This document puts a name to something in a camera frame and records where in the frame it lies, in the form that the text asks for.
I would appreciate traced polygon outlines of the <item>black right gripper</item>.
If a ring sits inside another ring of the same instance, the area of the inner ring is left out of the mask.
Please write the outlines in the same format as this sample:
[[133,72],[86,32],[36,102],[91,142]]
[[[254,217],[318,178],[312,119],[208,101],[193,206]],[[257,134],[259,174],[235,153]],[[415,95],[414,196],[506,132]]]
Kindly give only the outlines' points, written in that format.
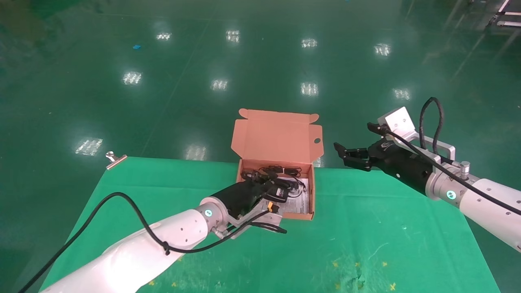
[[[367,129],[380,136],[387,135],[385,124],[368,122]],[[368,149],[347,149],[335,142],[334,148],[346,167],[359,170],[379,168],[420,194],[426,194],[425,189],[427,180],[432,174],[432,164],[394,142],[381,139]]]

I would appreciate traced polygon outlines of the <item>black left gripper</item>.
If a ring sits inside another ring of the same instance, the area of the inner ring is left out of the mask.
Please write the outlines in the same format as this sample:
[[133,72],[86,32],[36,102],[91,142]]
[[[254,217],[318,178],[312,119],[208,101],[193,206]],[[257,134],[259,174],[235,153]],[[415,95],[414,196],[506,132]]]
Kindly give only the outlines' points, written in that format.
[[211,195],[225,206],[228,215],[238,218],[248,214],[271,189],[288,189],[286,180],[277,179],[276,174],[263,174],[258,170],[243,170],[237,182]]

